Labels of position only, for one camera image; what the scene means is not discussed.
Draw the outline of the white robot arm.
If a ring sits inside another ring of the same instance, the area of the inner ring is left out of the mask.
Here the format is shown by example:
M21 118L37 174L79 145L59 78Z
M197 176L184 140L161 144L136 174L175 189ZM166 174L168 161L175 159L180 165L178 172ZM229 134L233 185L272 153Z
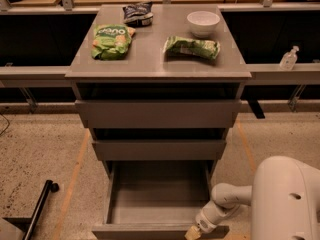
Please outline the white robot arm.
M252 184L215 185L185 238L214 231L244 205L251 208L251 240L319 240L320 170L290 157L265 159Z

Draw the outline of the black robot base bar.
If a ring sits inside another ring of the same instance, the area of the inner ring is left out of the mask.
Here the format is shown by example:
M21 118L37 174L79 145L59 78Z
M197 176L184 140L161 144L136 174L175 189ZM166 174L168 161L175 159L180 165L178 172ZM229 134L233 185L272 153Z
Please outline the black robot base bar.
M32 240L49 194L58 191L59 185L52 180L47 180L30 217L1 217L0 240Z

